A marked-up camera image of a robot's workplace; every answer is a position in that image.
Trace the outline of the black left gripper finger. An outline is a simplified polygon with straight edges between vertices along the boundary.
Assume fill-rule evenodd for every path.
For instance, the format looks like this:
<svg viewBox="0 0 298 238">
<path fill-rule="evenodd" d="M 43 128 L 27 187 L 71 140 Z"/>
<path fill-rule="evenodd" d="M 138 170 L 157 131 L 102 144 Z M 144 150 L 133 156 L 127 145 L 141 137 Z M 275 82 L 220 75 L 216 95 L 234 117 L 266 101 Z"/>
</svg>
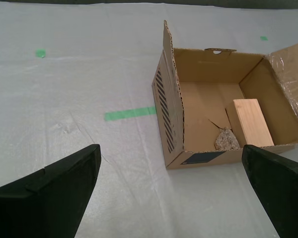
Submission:
<svg viewBox="0 0 298 238">
<path fill-rule="evenodd" d="M 91 144 L 1 186 L 0 238 L 75 237 L 100 165 L 100 145 Z"/>
<path fill-rule="evenodd" d="M 245 145 L 247 177 L 281 238 L 298 238 L 298 162 Z"/>
</svg>

